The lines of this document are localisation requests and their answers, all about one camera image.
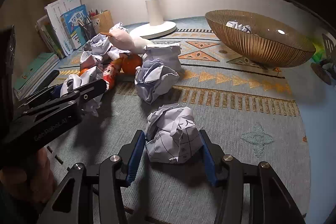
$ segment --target lamp base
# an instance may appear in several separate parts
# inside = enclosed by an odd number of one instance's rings
[[[176,30],[176,23],[172,21],[164,21],[160,25],[150,26],[150,24],[141,25],[129,33],[131,36],[138,36],[145,39],[161,37]]]

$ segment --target silver screw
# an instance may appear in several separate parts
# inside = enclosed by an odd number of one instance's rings
[[[233,160],[233,157],[231,155],[227,154],[227,155],[223,156],[223,160],[225,160],[225,161],[231,161],[231,160]]]
[[[118,161],[120,160],[120,157],[118,155],[113,155],[110,157],[110,161]]]
[[[73,168],[76,170],[81,170],[84,167],[82,163],[77,163],[73,165]]]
[[[268,169],[268,168],[271,167],[270,164],[268,162],[266,162],[266,161],[262,161],[260,163],[260,165],[261,165],[262,168],[265,168],[265,169]]]

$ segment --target amber ribbed bowl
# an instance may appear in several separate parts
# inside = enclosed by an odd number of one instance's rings
[[[292,27],[255,13],[215,10],[205,17],[215,35],[230,49],[254,62],[288,68],[308,61],[315,52],[312,42]],[[228,21],[250,25],[251,34],[226,27]]]

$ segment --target teal star pattern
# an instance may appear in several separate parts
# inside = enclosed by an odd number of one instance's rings
[[[242,134],[241,139],[253,145],[253,151],[257,158],[264,153],[266,144],[275,141],[275,138],[265,133],[259,122],[255,123],[252,132]]]

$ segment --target human hand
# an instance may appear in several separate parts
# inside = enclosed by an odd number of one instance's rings
[[[26,172],[18,167],[5,166],[0,170],[0,181],[14,198],[32,203],[46,203],[55,190],[55,182],[44,147],[36,152],[36,159],[36,171],[29,184]]]

